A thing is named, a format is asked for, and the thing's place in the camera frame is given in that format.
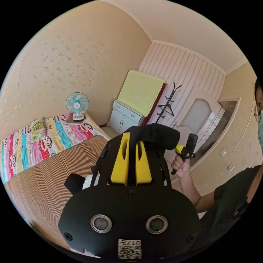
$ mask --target handheld controller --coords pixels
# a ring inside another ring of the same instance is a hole
[[[196,134],[190,133],[186,142],[186,146],[177,145],[175,148],[175,152],[182,158],[185,159],[195,158],[194,150],[197,144],[198,136]],[[171,175],[175,175],[177,170],[173,169]]]

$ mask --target yellow towel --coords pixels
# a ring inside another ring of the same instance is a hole
[[[118,101],[147,116],[158,97],[164,80],[130,70],[122,86]]]

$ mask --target hand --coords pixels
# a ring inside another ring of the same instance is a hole
[[[190,158],[183,161],[182,158],[177,155],[173,160],[171,167],[172,169],[177,170],[176,175],[178,176],[178,178],[182,178],[183,176],[189,174]]]

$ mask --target glasses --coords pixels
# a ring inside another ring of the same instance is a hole
[[[263,93],[261,94],[261,103],[257,103],[255,106],[254,116],[255,116],[257,122],[260,122],[260,120],[261,120],[261,111],[263,110],[262,102],[263,102]]]

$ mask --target floral wallpaper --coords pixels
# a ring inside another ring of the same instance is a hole
[[[125,12],[102,1],[70,10],[41,29],[11,66],[0,94],[0,140],[40,117],[68,112],[72,92],[88,96],[88,114],[109,121],[129,70],[151,41]]]

